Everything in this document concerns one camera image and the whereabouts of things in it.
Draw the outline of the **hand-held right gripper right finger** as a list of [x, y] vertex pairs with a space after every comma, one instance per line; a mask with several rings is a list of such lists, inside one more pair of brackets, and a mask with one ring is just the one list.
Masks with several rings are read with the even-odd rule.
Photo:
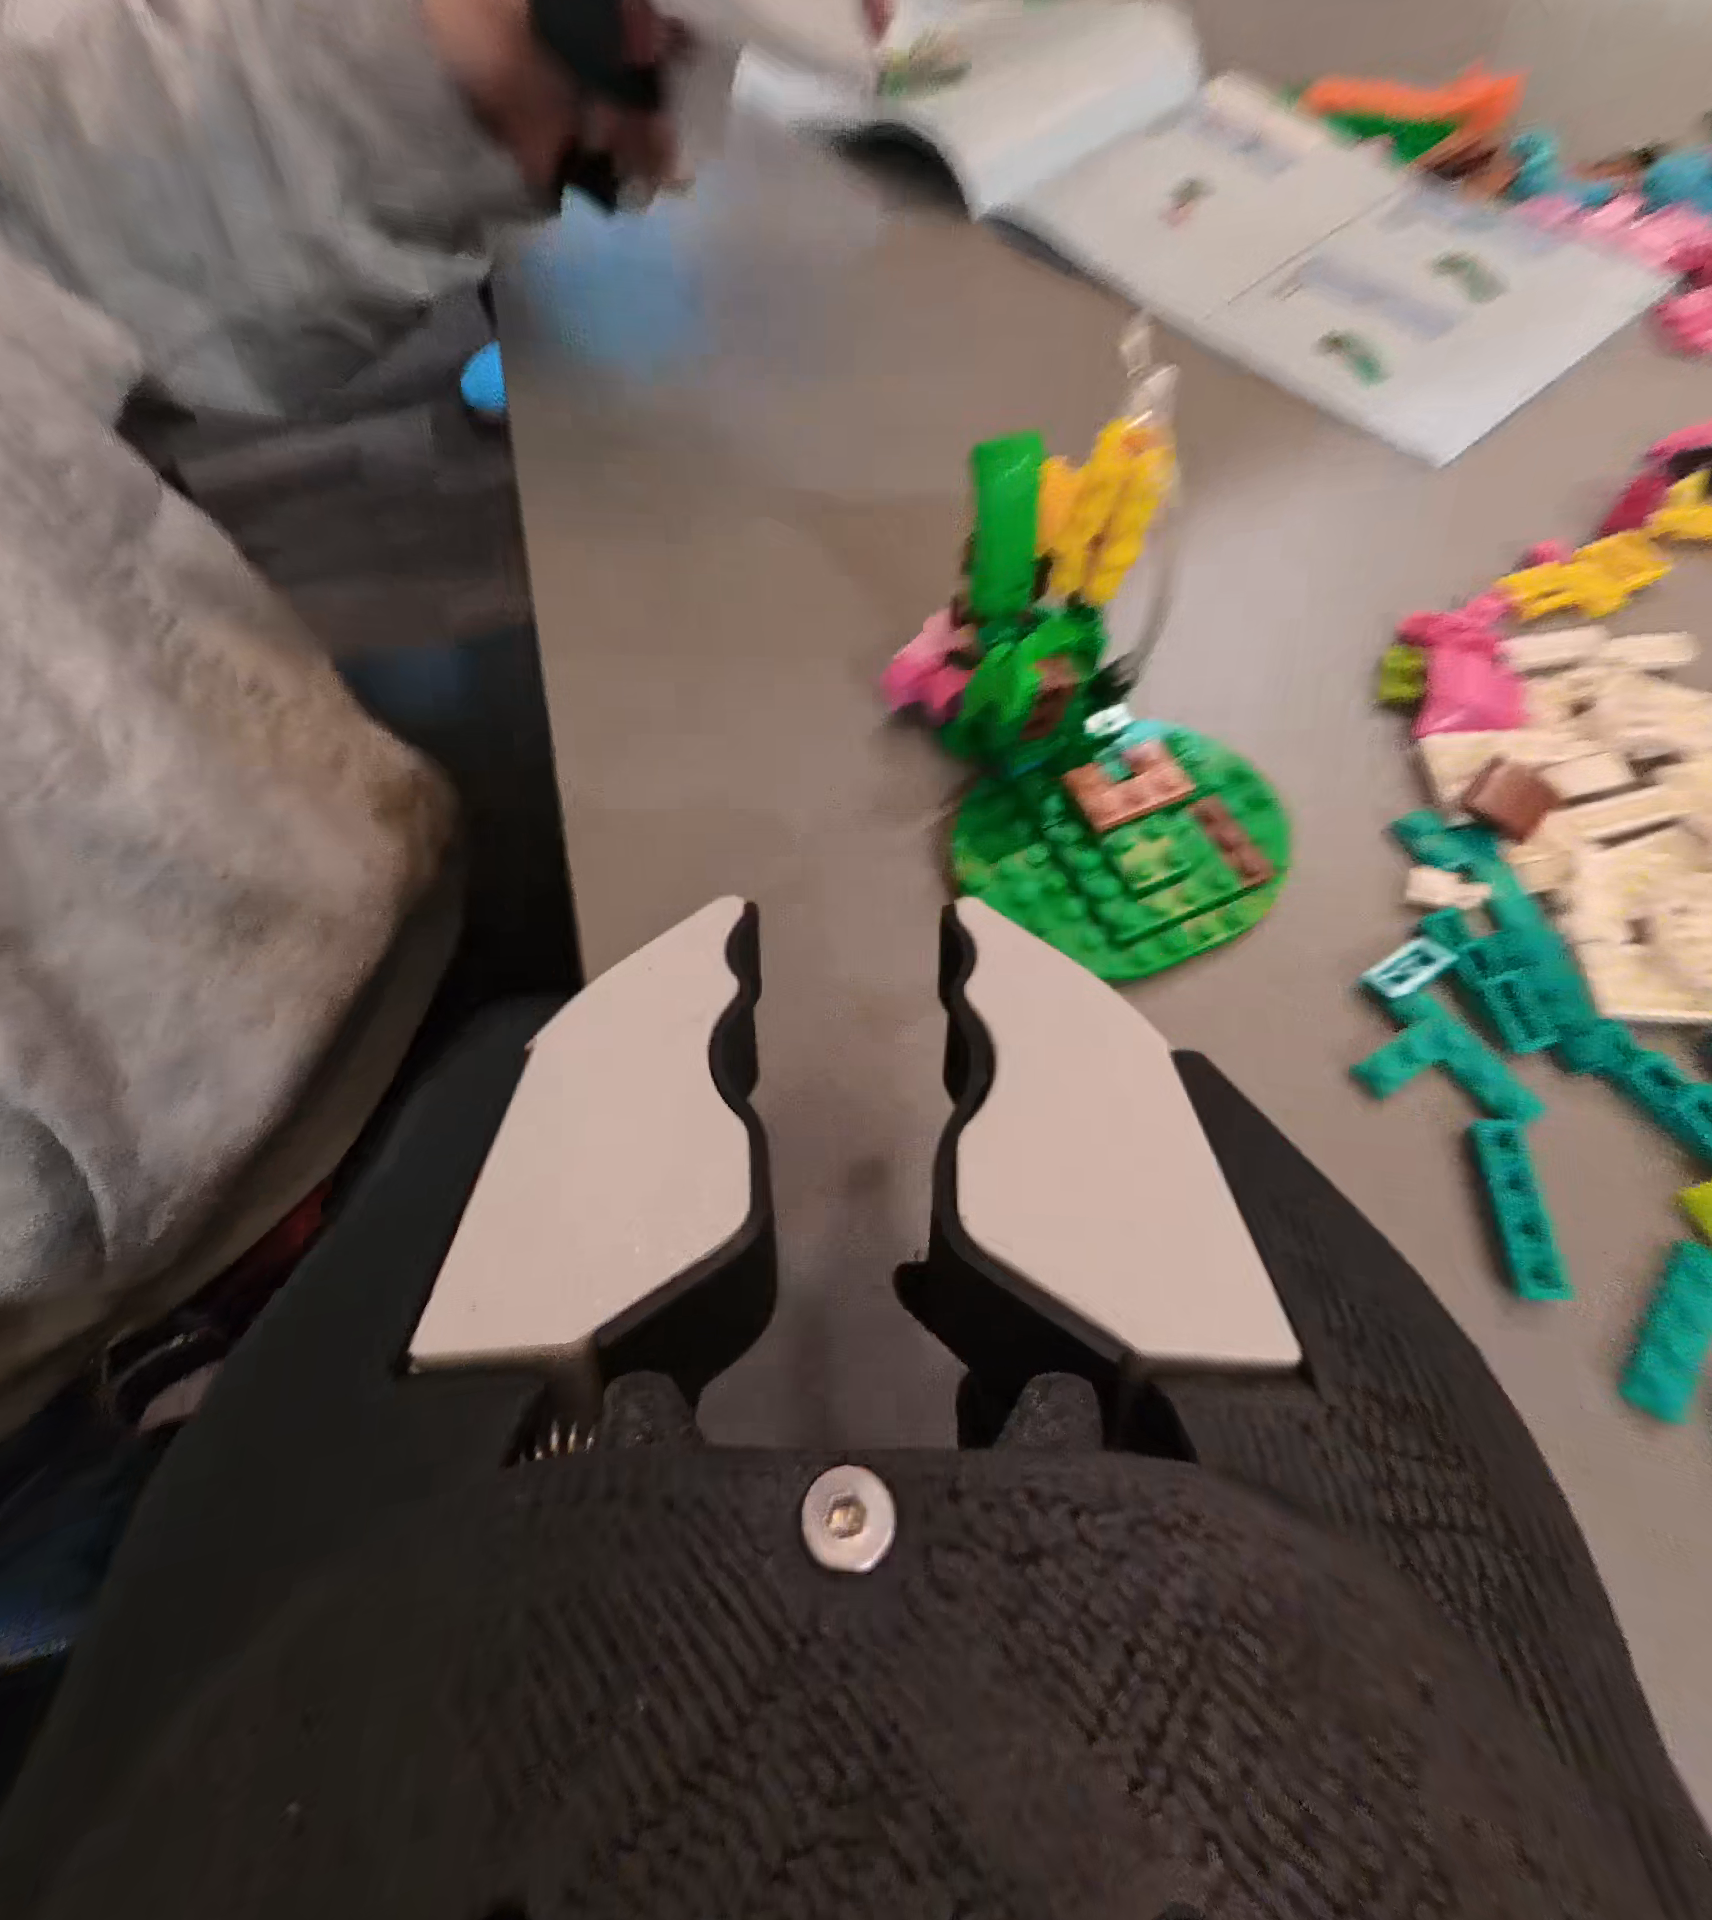
[[896, 1300], [969, 1373], [1289, 1378], [1301, 1339], [1169, 1044], [968, 895], [944, 909], [950, 1114]]

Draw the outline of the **green toy brick model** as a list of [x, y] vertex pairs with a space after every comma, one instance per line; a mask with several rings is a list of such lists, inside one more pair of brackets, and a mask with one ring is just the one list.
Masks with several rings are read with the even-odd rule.
[[1274, 778], [1234, 747], [1141, 716], [1114, 635], [1175, 506], [1157, 400], [1072, 461], [1041, 431], [969, 450], [950, 601], [889, 658], [885, 708], [969, 766], [949, 871], [1107, 983], [1245, 939], [1294, 871]]

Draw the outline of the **person's left hand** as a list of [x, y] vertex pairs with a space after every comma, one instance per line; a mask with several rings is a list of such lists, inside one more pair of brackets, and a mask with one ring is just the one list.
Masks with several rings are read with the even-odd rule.
[[560, 202], [569, 155], [605, 155], [621, 189], [654, 199], [682, 186], [678, 130], [665, 107], [624, 107], [590, 91], [532, 28], [511, 0], [417, 4], [441, 67], [462, 91], [476, 122], [522, 177], [539, 213]]

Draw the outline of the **heap of mixed toy bricks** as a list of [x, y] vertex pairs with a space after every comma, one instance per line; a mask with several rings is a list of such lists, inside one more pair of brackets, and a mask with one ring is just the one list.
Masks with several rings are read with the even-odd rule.
[[1541, 542], [1480, 601], [1411, 613], [1382, 708], [1411, 716], [1428, 809], [1390, 824], [1417, 930], [1361, 972], [1396, 1037], [1352, 1066], [1390, 1096], [1450, 1072], [1512, 1297], [1575, 1297], [1524, 1057], [1599, 1081], [1697, 1174], [1619, 1357], [1662, 1429], [1712, 1368], [1712, 685], [1692, 635], [1630, 635], [1679, 554], [1712, 554], [1712, 420], [1658, 436], [1579, 546]]

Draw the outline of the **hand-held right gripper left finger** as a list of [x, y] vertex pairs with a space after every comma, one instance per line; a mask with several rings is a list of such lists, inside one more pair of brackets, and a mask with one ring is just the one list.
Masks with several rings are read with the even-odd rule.
[[411, 1328], [417, 1373], [541, 1368], [569, 1393], [665, 1373], [702, 1393], [762, 1339], [756, 998], [756, 905], [716, 895], [541, 1021]]

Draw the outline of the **person's dark trousers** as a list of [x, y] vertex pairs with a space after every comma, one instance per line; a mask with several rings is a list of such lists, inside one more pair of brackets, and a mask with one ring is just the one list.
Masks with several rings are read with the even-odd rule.
[[511, 436], [462, 406], [495, 291], [456, 291], [295, 420], [121, 409], [121, 436], [308, 616], [330, 658], [532, 635]]

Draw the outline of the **open instruction booklet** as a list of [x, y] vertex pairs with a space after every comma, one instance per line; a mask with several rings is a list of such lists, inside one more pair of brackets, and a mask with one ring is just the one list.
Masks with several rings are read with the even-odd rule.
[[1175, 4], [904, 4], [904, 24], [874, 77], [754, 51], [739, 91], [822, 138], [917, 139], [969, 217], [1428, 467], [1667, 291], [1617, 241], [1206, 77]]

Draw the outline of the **person's left forearm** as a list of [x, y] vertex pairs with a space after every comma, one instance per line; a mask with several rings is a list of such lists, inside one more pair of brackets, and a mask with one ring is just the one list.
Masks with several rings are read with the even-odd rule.
[[0, 4], [0, 350], [295, 420], [532, 217], [417, 4]]

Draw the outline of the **pile of pink orange bricks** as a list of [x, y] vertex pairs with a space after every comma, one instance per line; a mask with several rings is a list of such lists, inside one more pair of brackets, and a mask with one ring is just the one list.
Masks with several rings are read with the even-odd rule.
[[1524, 91], [1524, 71], [1471, 63], [1450, 84], [1327, 71], [1294, 85], [1289, 107], [1541, 235], [1636, 256], [1662, 279], [1662, 346], [1712, 362], [1712, 112], [1697, 139], [1569, 162], [1556, 130], [1524, 122]]

